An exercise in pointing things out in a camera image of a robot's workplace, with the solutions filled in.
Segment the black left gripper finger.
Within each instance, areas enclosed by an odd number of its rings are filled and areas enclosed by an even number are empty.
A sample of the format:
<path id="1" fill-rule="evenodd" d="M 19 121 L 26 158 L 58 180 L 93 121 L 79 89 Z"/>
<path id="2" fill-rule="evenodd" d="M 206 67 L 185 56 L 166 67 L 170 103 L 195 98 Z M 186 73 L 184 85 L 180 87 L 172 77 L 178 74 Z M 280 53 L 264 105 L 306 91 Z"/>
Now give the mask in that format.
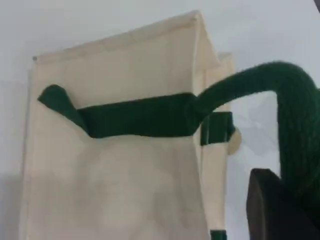
<path id="1" fill-rule="evenodd" d="M 253 168 L 246 198 L 251 240 L 318 240 L 320 230 L 270 169 Z"/>

